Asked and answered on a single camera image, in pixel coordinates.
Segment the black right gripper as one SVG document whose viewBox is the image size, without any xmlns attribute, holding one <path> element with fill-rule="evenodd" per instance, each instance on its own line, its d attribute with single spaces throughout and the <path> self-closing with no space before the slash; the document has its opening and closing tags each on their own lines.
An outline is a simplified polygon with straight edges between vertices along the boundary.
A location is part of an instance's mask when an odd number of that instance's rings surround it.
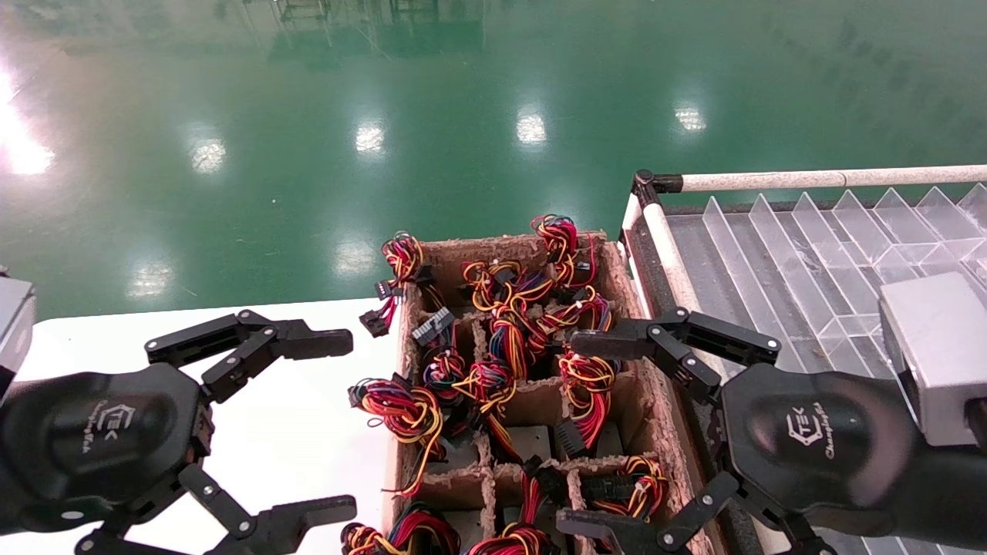
<svg viewBox="0 0 987 555">
<path fill-rule="evenodd" d="M 860 537 L 986 540 L 984 454 L 929 445 L 891 380 L 784 372 L 767 364 L 778 359 L 776 338 L 684 307 L 609 331 L 576 331 L 571 350 L 603 361 L 646 359 L 699 403 L 718 403 L 720 394 L 733 468 L 779 516 L 801 514 Z M 723 386 L 698 351 L 752 366 Z M 556 527 L 606 540 L 617 554 L 690 554 L 692 538 L 746 497 L 738 475 L 719 472 L 661 530 L 572 509 L 558 510 Z"/>
</svg>

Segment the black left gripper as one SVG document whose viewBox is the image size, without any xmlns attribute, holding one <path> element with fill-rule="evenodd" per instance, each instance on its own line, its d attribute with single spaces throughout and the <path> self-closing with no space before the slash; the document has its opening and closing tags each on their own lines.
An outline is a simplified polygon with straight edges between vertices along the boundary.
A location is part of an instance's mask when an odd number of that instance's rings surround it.
<svg viewBox="0 0 987 555">
<path fill-rule="evenodd" d="M 138 372 L 16 382 L 2 403 L 2 533 L 123 521 L 96 528 L 75 554 L 187 554 L 125 537 L 130 523 L 154 519 L 185 489 L 227 531 L 204 554 L 297 553 L 311 528 L 355 519 L 355 498 L 282 503 L 251 516 L 197 466 L 211 452 L 208 402 L 226 402 L 280 358 L 345 356 L 353 345 L 348 329 L 315 331 L 302 319 L 243 310 L 152 338 L 145 352 L 154 365 Z M 225 358 L 201 386 L 176 369 L 215 355 Z"/>
</svg>

